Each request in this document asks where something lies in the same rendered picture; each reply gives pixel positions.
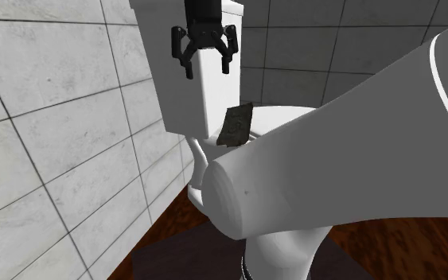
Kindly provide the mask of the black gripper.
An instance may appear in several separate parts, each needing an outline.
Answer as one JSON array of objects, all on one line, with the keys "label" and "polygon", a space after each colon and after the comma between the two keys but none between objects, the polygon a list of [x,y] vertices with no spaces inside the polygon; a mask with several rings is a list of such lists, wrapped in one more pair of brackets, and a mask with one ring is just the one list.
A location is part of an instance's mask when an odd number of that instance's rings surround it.
[{"label": "black gripper", "polygon": [[[239,52],[237,29],[222,26],[221,0],[184,0],[187,29],[176,25],[171,28],[172,57],[179,60],[188,80],[193,79],[192,57],[198,49],[216,48],[221,54],[222,73],[229,73],[232,56]],[[189,43],[181,48],[182,38]]]}]

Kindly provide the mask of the white toilet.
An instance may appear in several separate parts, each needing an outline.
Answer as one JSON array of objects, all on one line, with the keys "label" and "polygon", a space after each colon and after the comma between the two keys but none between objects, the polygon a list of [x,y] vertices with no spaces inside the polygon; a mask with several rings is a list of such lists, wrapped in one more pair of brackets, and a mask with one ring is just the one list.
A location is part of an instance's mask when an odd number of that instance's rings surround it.
[{"label": "white toilet", "polygon": [[[277,178],[265,153],[278,149],[281,135],[268,132],[309,113],[308,107],[272,106],[253,108],[249,140],[258,144],[245,149],[218,146],[216,140],[229,107],[240,105],[240,48],[232,56],[229,73],[222,73],[221,54],[216,48],[198,49],[192,57],[193,79],[188,80],[179,60],[172,57],[171,28],[187,29],[184,0],[129,0],[149,61],[165,129],[187,139],[194,158],[188,198],[203,211],[204,200],[212,202],[219,215],[262,212],[285,215],[300,209],[293,194],[300,181]],[[238,44],[242,33],[243,5],[221,0],[222,26],[234,25]],[[241,178],[234,185],[215,191],[201,188],[209,162],[230,153]]]}]

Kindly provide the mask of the dark grey flat rectangular object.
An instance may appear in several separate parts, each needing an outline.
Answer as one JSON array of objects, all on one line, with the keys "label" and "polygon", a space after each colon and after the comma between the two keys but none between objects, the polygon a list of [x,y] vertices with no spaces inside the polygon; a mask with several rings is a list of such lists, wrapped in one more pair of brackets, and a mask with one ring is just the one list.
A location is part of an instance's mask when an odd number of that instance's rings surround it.
[{"label": "dark grey flat rectangular object", "polygon": [[218,146],[242,146],[249,140],[251,131],[253,103],[245,103],[229,107],[224,117],[224,123],[216,140]]}]

